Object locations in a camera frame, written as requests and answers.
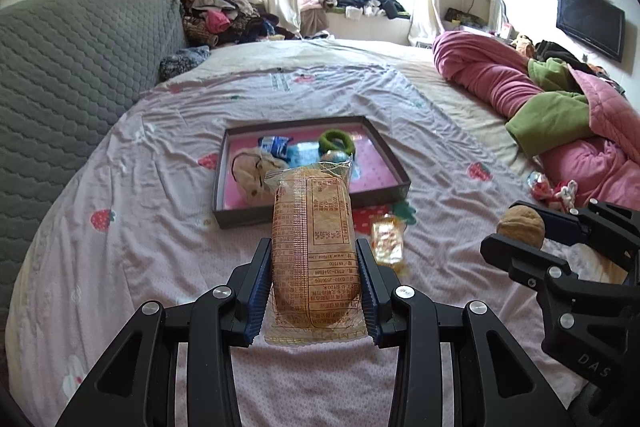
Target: bed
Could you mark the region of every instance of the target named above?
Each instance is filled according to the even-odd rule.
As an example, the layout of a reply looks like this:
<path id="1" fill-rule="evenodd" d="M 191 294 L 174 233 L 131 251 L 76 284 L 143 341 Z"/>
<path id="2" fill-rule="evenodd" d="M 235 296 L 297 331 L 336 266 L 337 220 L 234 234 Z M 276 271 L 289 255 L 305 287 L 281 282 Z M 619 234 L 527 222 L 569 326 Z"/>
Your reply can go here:
<path id="1" fill-rule="evenodd" d="M 273 88 L 278 68 L 288 90 Z M 302 74 L 314 81 L 296 82 Z M 409 172 L 417 224 L 406 232 L 401 282 L 434 301 L 487 302 L 562 402 L 577 395 L 584 382 L 540 350 L 534 293 L 478 253 L 507 206 L 529 198 L 524 178 L 536 168 L 502 119 L 444 81 L 428 50 L 259 42 L 218 49 L 195 70 L 149 90 L 47 213 L 15 283 L 6 329 L 11 393 L 34 425 L 54 425 L 142 302 L 192 301 L 225 282 L 270 235 L 270 225 L 215 225 L 214 155 L 225 127 L 290 120 L 291 104 L 296 118 L 366 115 Z M 488 180 L 468 175 L 475 162 L 490 172 Z M 547 242 L 545 250 L 569 259 L 584 279 L 619 280 L 619 271 L 587 247 Z M 258 337 L 232 358 L 243 425 L 386 425 L 395 349 L 379 350 L 368 338 L 292 348 Z M 185 370 L 181 348 L 177 425 L 186 425 Z M 451 425 L 447 371 L 445 363 L 444 418 Z"/>

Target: gray quilted cushion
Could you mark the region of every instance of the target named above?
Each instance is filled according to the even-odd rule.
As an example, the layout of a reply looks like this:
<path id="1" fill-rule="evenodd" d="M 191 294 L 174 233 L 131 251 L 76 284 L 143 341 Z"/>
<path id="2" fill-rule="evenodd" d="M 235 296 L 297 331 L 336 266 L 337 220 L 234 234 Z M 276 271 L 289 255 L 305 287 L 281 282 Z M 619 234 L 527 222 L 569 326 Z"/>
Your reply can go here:
<path id="1" fill-rule="evenodd" d="M 186 47 L 179 0 L 26 0 L 0 10 L 0 347 L 45 213 Z"/>

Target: plastic snack package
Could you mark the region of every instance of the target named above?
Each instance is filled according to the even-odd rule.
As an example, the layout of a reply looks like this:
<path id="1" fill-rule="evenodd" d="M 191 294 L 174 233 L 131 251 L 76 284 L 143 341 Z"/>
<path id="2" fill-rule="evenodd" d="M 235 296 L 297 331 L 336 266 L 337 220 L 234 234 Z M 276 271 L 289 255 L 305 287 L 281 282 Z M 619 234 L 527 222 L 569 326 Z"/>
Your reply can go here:
<path id="1" fill-rule="evenodd" d="M 554 188 L 542 172 L 533 171 L 527 178 L 531 195 L 538 201 L 548 200 L 554 195 Z"/>
<path id="2" fill-rule="evenodd" d="M 287 146 L 293 138 L 286 136 L 263 136 L 258 138 L 258 147 L 274 158 L 287 160 Z"/>
<path id="3" fill-rule="evenodd" d="M 286 161 L 274 158 L 259 147 L 239 150 L 230 165 L 238 192 L 251 206 L 273 204 L 274 192 L 265 185 L 264 178 L 269 171 L 286 168 Z"/>
<path id="4" fill-rule="evenodd" d="M 268 172 L 275 191 L 273 287 L 264 322 L 270 344 L 364 337 L 360 276 L 347 183 L 351 162 Z"/>
<path id="5" fill-rule="evenodd" d="M 376 263 L 393 269 L 402 266 L 405 229 L 404 219 L 390 214 L 371 218 L 371 250 Z"/>

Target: pink bedsheet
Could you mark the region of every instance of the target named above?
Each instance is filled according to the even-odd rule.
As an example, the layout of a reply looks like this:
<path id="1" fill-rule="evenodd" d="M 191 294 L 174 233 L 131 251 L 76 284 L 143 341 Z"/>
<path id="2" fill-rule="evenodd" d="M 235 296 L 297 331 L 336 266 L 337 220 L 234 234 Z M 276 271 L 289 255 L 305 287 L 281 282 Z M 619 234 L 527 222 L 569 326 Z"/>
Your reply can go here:
<path id="1" fill-rule="evenodd" d="M 509 120 L 542 90 L 527 76 L 528 59 L 495 39 L 447 32 L 433 44 L 436 68 Z M 590 127 L 601 135 L 576 140 L 540 155 L 554 184 L 575 180 L 576 202 L 590 198 L 640 210 L 640 116 L 612 87 L 572 70 L 590 103 Z"/>

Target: power cord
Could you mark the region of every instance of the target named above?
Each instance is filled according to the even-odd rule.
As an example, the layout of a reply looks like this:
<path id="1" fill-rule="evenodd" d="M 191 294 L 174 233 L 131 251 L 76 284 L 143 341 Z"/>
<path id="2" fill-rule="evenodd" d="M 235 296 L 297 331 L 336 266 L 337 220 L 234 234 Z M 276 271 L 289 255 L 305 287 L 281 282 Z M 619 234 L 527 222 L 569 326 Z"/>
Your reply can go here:
<path id="1" fill-rule="evenodd" d="M 504 3 L 503 0 L 498 0 L 498 1 L 500 1 L 500 6 L 502 7 L 502 16 L 507 22 L 509 22 L 509 18 L 507 17 L 507 5 Z M 471 6 L 466 11 L 466 13 L 471 13 L 471 9 L 474 7 L 475 2 L 476 0 L 471 1 Z"/>

